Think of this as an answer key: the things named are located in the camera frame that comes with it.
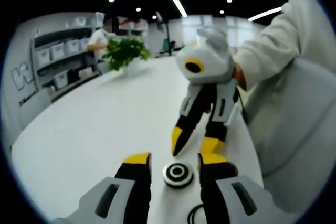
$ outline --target white robot head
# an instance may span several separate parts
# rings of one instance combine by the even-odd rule
[[[191,83],[229,81],[234,62],[228,51],[225,32],[208,26],[198,29],[197,33],[198,43],[183,48],[176,56],[182,74]]]

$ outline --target black wire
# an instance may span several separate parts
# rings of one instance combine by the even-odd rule
[[[243,116],[244,122],[246,123],[247,122],[246,111],[244,109],[243,100],[242,100],[242,97],[240,96],[239,90],[238,90],[238,95],[239,95],[239,99],[240,99],[240,103],[241,103],[241,107],[242,107],[242,116]]]
[[[196,207],[194,207],[193,209],[191,209],[191,211],[189,212],[188,217],[187,217],[188,224],[195,224],[195,214],[202,207],[203,207],[203,204],[199,204]]]

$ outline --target green plant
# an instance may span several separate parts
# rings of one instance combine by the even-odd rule
[[[110,40],[107,53],[102,56],[102,59],[109,59],[110,69],[118,71],[128,66],[134,58],[140,57],[142,60],[147,60],[150,55],[144,43],[136,39],[123,39],[120,42]]]

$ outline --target yellow robot eye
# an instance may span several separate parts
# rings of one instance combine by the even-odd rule
[[[191,73],[201,73],[204,71],[204,65],[196,59],[186,59],[184,62],[185,68]]]

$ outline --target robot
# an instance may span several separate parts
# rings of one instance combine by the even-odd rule
[[[208,224],[292,224],[298,218],[277,208],[271,194],[214,153],[198,154],[201,200]],[[79,208],[53,224],[146,224],[151,201],[151,154],[126,158],[115,177],[88,191]]]
[[[176,56],[178,67],[190,84],[172,133],[174,157],[187,144],[203,112],[211,104],[201,153],[221,152],[239,97],[237,81],[232,78],[235,64],[228,51],[225,32],[208,26],[197,33],[198,43],[182,49]]]

